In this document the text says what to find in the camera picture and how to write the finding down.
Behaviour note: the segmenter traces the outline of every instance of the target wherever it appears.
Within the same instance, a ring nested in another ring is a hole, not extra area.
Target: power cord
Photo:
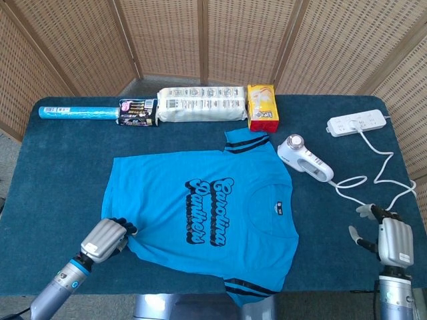
[[[372,146],[371,142],[369,142],[369,140],[365,137],[365,134],[363,133],[362,128],[360,127],[359,122],[357,122],[357,121],[353,120],[353,121],[351,121],[351,122],[350,122],[350,125],[353,127],[353,129],[355,129],[355,130],[357,130],[357,131],[359,132],[359,134],[362,136],[363,140],[365,140],[366,144],[369,146],[369,148],[371,148],[371,150],[373,150],[373,152],[375,152],[375,153],[377,153],[377,154],[379,154],[379,155],[387,155],[387,156],[388,156],[388,157],[387,157],[387,159],[384,161],[384,163],[383,163],[383,165],[382,165],[382,168],[381,168],[380,172],[379,172],[379,173],[377,174],[377,176],[375,177],[375,179],[374,179],[374,184],[378,184],[378,183],[386,183],[386,182],[387,182],[387,183],[394,183],[394,184],[399,185],[399,186],[401,186],[401,187],[403,187],[403,188],[405,188],[405,189],[406,189],[405,191],[403,191],[403,192],[399,193],[397,196],[395,196],[395,197],[394,197],[394,199],[392,200],[391,204],[388,206],[388,208],[387,208],[386,210],[387,210],[387,211],[391,210],[391,208],[393,208],[393,206],[394,206],[394,204],[395,204],[396,200],[397,200],[397,199],[399,199],[401,196],[403,196],[403,195],[405,195],[405,194],[409,193],[409,192],[412,192],[412,194],[416,197],[416,192],[415,192],[416,183],[415,183],[415,181],[413,181],[413,180],[411,180],[411,184],[412,184],[412,186],[411,186],[411,187],[409,187],[409,186],[407,186],[407,185],[404,185],[403,183],[398,182],[398,181],[395,181],[395,180],[388,180],[388,179],[386,179],[386,180],[380,180],[380,177],[381,177],[382,173],[384,172],[384,170],[385,170],[385,168],[386,168],[386,166],[387,166],[387,163],[388,163],[388,162],[389,162],[389,160],[393,157],[394,152],[383,152],[383,151],[379,151],[379,150],[375,149],[375,148]],[[347,182],[350,182],[350,181],[353,181],[353,180],[356,180],[356,179],[361,179],[361,181],[359,181],[359,182],[357,182],[357,183],[355,183],[355,184],[353,184],[353,185],[342,185],[342,184],[344,184],[344,183],[347,183]],[[347,196],[347,195],[343,195],[343,194],[340,192],[340,190],[339,190],[339,189],[350,189],[350,188],[354,188],[354,187],[357,187],[357,186],[359,186],[359,185],[361,185],[361,184],[365,183],[365,182],[366,182],[366,180],[368,180],[368,177],[367,177],[367,176],[365,176],[365,175],[360,175],[360,176],[357,176],[357,177],[353,177],[353,178],[349,178],[349,179],[343,180],[343,181],[341,181],[341,182],[339,182],[339,183],[334,183],[334,182],[332,182],[332,181],[329,181],[328,183],[329,183],[330,185],[332,185],[332,186],[335,188],[336,193],[337,193],[338,195],[340,195],[341,197],[346,198],[346,199],[349,199],[349,200],[352,200],[352,201],[354,201],[354,202],[357,202],[357,203],[359,203],[360,205],[365,205],[365,203],[361,202],[360,200],[357,200],[356,198],[349,197],[349,196]]]

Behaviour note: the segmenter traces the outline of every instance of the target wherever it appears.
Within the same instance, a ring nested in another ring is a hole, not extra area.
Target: power outlet
[[[329,119],[326,131],[333,137],[351,135],[358,131],[354,128],[352,121],[359,122],[362,131],[381,129],[386,125],[386,119],[378,109],[353,113],[351,115],[342,115]]]

